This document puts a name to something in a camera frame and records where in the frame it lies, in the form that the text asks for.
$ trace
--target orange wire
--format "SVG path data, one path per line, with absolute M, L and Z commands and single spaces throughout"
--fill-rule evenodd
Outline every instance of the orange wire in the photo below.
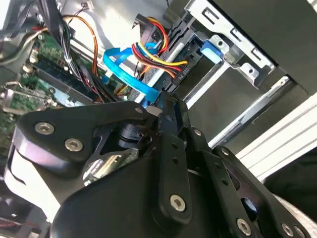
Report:
M 65 19 L 73 19 L 76 18 L 80 21 L 82 21 L 90 30 L 93 38 L 94 38 L 94 60 L 93 60 L 93 67 L 92 67 L 92 72 L 95 76 L 99 78 L 99 72 L 98 72 L 98 66 L 97 66 L 97 59 L 98 59 L 98 42 L 97 42 L 97 37 L 96 34 L 93 30 L 93 28 L 89 25 L 89 23 L 82 18 L 81 16 L 65 16 Z

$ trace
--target metal bracket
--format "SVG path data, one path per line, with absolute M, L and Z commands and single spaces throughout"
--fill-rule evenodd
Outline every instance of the metal bracket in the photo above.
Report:
M 192 138 L 197 165 L 207 180 L 206 188 L 214 194 L 214 211 L 219 216 L 221 234 L 227 234 L 228 237 L 263 237 L 250 221 L 226 167 L 220 157 L 211 153 L 203 133 L 194 127 L 189 128 L 187 133 Z
M 185 146 L 178 138 L 174 109 L 176 102 L 166 92 L 159 98 L 158 103 L 164 106 L 158 117 L 159 146 L 154 153 L 158 164 L 158 187 L 153 216 L 167 233 L 179 232 L 192 218 Z
M 225 147 L 216 147 L 213 152 L 222 158 L 225 167 L 239 180 L 237 193 L 252 202 L 257 211 L 257 222 L 264 237 L 301 238 L 295 232 L 300 229 L 306 238 L 310 235 L 305 228 L 286 210 L 264 185 Z

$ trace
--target black bracket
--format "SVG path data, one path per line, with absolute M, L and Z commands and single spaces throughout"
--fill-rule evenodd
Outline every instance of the black bracket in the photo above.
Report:
M 264 237 L 306 238 L 306 229 L 286 210 L 268 189 L 225 147 L 216 147 L 213 152 L 221 157 L 225 167 L 240 182 L 239 198 L 247 197 L 257 210 L 257 223 Z

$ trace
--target red wire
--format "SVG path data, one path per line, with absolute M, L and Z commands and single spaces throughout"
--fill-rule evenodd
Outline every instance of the red wire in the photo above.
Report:
M 152 23 L 153 25 L 155 25 L 156 27 L 158 27 L 158 28 L 161 30 L 161 32 L 163 33 L 163 35 L 165 35 L 165 37 L 166 37 L 166 45 L 165 45 L 165 47 L 164 47 L 163 49 L 161 49 L 161 50 L 159 51 L 159 54 L 160 54 L 160 53 L 166 51 L 167 48 L 168 48 L 168 35 L 167 35 L 167 33 L 165 32 L 164 28 L 163 28 L 160 24 L 158 24 L 158 23 L 156 23 L 156 22 L 154 22 L 154 21 L 151 21 L 151 23 Z
M 142 55 L 142 54 L 136 49 L 135 45 L 132 45 L 132 49 L 135 51 L 135 54 L 136 54 L 138 57 L 144 59 L 144 55 Z M 175 67 L 175 66 L 169 66 L 169 65 L 164 65 L 164 66 L 166 66 L 167 68 L 175 69 L 175 70 L 177 70 L 178 72 L 182 71 L 180 68 Z
M 136 54 L 136 56 L 138 56 L 139 58 L 143 59 L 144 56 L 142 56 L 136 49 L 135 45 L 132 45 L 132 53 Z M 155 67 L 155 68 L 159 68 L 159 69 L 163 69 L 164 70 L 164 67 L 161 67 L 161 66 L 156 66 L 156 65 L 153 65 L 152 67 Z M 171 71 L 169 71 L 172 75 L 173 78 L 175 78 L 175 74 Z

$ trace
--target wire bundle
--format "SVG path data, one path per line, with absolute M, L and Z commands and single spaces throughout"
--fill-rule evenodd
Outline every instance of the wire bundle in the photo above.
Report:
M 182 64 L 187 64 L 187 61 L 181 61 L 181 62 L 173 62 L 168 63 L 165 62 L 155 56 L 153 56 L 143 45 L 141 42 L 136 43 L 132 45 L 132 53 L 135 56 L 135 58 L 141 62 L 142 64 L 163 69 L 165 72 L 167 72 L 172 78 L 175 78 L 176 75 L 181 72 L 181 68 L 177 67 Z
M 168 44 L 169 44 L 168 35 L 164 27 L 162 26 L 162 24 L 160 24 L 160 22 L 158 22 L 153 17 L 147 17 L 147 19 L 159 29 L 158 32 L 162 39 L 162 44 L 158 52 L 158 55 L 160 56 L 162 53 L 168 50 Z M 177 66 L 182 64 L 187 64 L 187 61 L 174 62 L 174 63 L 165 62 L 159 59 L 159 57 L 151 55 L 147 51 L 147 49 L 142 45 L 141 42 L 136 43 L 135 45 L 132 46 L 132 52 L 133 52 L 133 55 L 138 60 L 138 62 L 141 62 L 143 65 L 146 65 L 146 67 L 144 67 L 141 73 L 139 74 L 139 77 L 142 76 L 145 72 L 147 72 L 149 68 L 153 67 L 153 68 L 163 69 L 165 72 L 171 75 L 172 78 L 175 78 L 176 75 L 181 71 L 181 68 Z
M 88 22 L 76 15 L 61 16 L 56 2 L 53 0 L 37 0 L 37 5 L 41 15 L 43 16 L 44 22 L 47 25 L 48 32 L 54 37 L 57 43 L 63 48 L 65 54 L 65 61 L 68 63 L 69 68 L 73 74 L 82 81 L 86 88 L 94 91 L 103 102 L 115 102 L 121 101 L 117 96 L 113 94 L 104 84 L 101 83 L 98 73 L 98 42 L 96 35 L 92 27 Z M 83 61 L 74 53 L 70 46 L 70 30 L 68 25 L 64 22 L 65 19 L 79 19 L 82 21 L 90 30 L 94 39 L 94 60 L 91 71 L 87 69 Z

